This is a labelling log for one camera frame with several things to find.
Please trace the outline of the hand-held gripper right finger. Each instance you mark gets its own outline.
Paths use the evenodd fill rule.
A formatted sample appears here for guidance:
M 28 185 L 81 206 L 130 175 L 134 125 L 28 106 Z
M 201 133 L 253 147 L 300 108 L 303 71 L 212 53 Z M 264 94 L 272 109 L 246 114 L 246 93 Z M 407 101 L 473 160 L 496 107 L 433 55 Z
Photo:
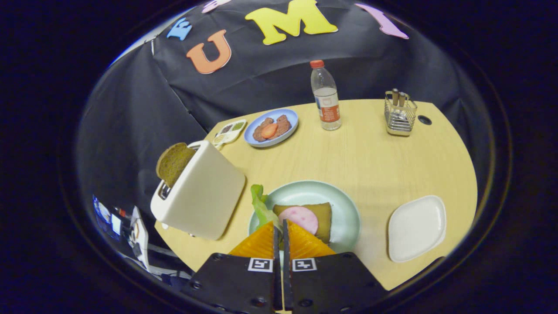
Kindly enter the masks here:
M 353 252 L 292 257 L 295 224 L 283 221 L 283 305 L 293 314 L 363 314 L 388 291 Z

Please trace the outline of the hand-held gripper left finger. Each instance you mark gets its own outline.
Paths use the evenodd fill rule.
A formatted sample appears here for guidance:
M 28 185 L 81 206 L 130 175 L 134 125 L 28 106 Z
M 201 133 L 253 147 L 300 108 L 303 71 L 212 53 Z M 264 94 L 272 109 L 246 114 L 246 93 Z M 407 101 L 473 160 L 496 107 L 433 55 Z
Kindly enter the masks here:
M 279 230 L 265 224 L 229 254 L 213 253 L 180 292 L 224 314 L 283 310 Z

